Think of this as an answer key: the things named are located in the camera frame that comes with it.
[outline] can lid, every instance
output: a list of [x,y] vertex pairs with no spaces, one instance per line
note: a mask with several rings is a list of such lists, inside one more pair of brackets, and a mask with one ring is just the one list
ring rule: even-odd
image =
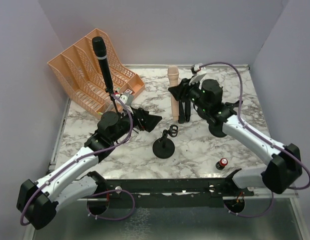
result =
[[224,166],[226,166],[228,164],[228,160],[226,158],[222,158],[219,161],[219,164],[224,167]]

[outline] marble table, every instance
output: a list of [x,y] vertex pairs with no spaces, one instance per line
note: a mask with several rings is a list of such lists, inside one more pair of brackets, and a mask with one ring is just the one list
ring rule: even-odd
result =
[[[146,89],[133,101],[133,107],[142,107],[160,115],[163,120],[151,132],[133,132],[128,143],[115,149],[109,157],[89,171],[97,171],[107,179],[160,178],[217,178],[225,177],[237,168],[261,165],[257,156],[230,136],[216,138],[208,131],[208,124],[192,110],[190,122],[178,124],[178,136],[173,138],[176,149],[172,157],[159,159],[152,152],[153,142],[162,131],[175,124],[171,117],[169,80],[166,68],[132,68],[145,83]],[[223,101],[235,102],[239,96],[239,81],[230,68],[208,68],[206,78],[216,79],[223,86]],[[242,116],[266,135],[266,122],[247,67],[239,68],[243,78]],[[179,69],[180,79],[191,76],[189,69]],[[56,167],[72,157],[94,132],[98,119],[71,102],[63,132]],[[215,164],[227,158],[229,164],[222,171]]]

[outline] gray wall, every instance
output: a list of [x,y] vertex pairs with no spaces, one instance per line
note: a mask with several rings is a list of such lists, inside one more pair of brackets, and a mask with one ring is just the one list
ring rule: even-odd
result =
[[[271,135],[293,142],[310,169],[310,0],[290,0],[252,66]],[[304,185],[304,174],[297,185]],[[310,188],[299,191],[310,230]]]
[[62,51],[36,0],[0,0],[0,240],[20,240],[20,184],[48,169],[66,96],[47,61]]
[[287,0],[39,0],[63,47],[93,28],[125,64],[251,64]]

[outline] beige cylinder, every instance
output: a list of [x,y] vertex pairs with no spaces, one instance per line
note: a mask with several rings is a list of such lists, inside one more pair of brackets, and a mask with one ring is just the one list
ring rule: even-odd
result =
[[[169,79],[169,86],[174,87],[178,85],[178,78],[179,78],[179,71],[177,66],[170,66],[168,68],[168,79]],[[171,113],[173,116],[173,120],[178,121],[179,116],[179,107],[178,102],[175,100],[173,95],[171,98]]]

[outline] orange plastic crate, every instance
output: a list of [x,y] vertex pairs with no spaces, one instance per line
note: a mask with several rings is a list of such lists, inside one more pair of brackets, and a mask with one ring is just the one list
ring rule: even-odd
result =
[[93,51],[92,38],[96,36],[101,36],[106,44],[114,90],[123,93],[130,89],[134,97],[138,96],[145,89],[145,84],[137,74],[120,63],[108,35],[99,29],[93,30],[50,60],[48,65],[70,99],[100,118],[100,113],[106,110],[111,101],[105,92],[103,76]]

